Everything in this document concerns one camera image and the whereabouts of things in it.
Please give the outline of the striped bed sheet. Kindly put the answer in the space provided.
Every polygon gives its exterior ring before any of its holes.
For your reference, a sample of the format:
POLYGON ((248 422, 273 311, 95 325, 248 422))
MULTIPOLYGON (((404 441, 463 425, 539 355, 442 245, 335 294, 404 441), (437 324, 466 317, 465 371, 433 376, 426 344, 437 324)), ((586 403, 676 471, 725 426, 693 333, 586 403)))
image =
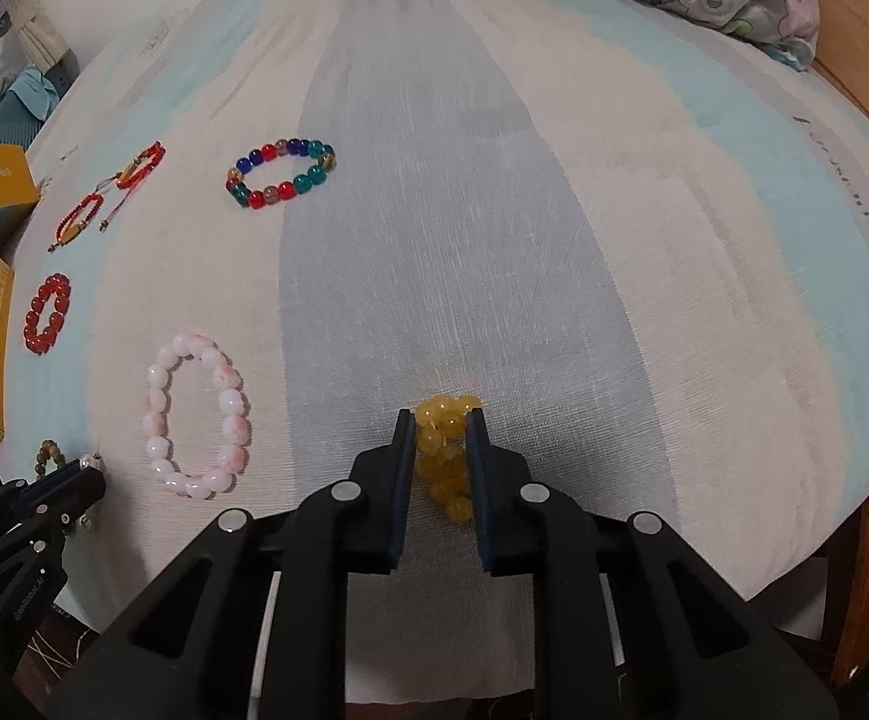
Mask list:
POLYGON ((715 39, 793 71, 623 0, 200 0, 122 29, 31 146, 46 193, 13 259, 15 317, 55 271, 73 294, 48 353, 10 346, 0 472, 53 439, 109 476, 64 605, 109 626, 222 509, 291 509, 437 394, 725 577, 681 523, 642 356, 702 250, 676 179, 715 39))

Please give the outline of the teal suitcase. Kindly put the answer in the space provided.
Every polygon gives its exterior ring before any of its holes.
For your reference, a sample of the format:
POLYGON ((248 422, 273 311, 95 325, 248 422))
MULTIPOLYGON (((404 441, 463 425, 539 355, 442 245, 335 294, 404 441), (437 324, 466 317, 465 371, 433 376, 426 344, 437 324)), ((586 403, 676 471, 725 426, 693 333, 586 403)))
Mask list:
POLYGON ((28 149, 59 103, 57 88, 36 65, 0 76, 0 145, 28 149))

